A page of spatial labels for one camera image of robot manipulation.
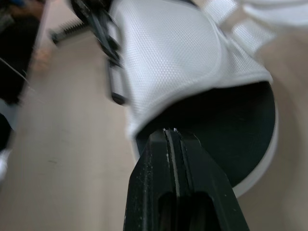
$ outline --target person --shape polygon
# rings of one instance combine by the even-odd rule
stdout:
[[[23,89],[44,2],[9,3],[7,9],[14,23],[0,33],[0,99],[12,104]]]

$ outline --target black tool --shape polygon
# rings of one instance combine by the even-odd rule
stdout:
[[[226,174],[188,133],[153,133],[129,180],[124,231],[248,231]]]

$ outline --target white mesh fabric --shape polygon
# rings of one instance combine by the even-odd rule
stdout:
[[[190,95],[271,81],[248,55],[234,45],[228,50],[215,23],[194,6],[176,0],[122,0],[111,12],[122,35],[131,137],[169,105]]]

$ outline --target floor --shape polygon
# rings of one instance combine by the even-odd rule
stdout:
[[[75,17],[60,0],[49,3],[46,28]],[[90,32],[59,48],[45,30],[40,38],[38,56],[44,58],[33,63],[0,191],[0,231],[122,230],[134,161],[125,109],[107,97],[103,53]],[[279,46],[265,56],[273,51],[282,56]],[[272,56],[266,65],[279,108],[278,150],[265,176],[239,203],[252,231],[306,231],[307,72],[288,77],[285,68],[302,68],[307,59],[293,66],[277,60]]]

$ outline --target white strap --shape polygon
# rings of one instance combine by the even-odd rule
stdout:
[[[210,15],[217,25],[221,25],[238,8],[234,0],[211,0],[207,2],[203,11]]]
[[[276,38],[277,34],[248,18],[233,27],[232,37],[254,57],[259,48]]]

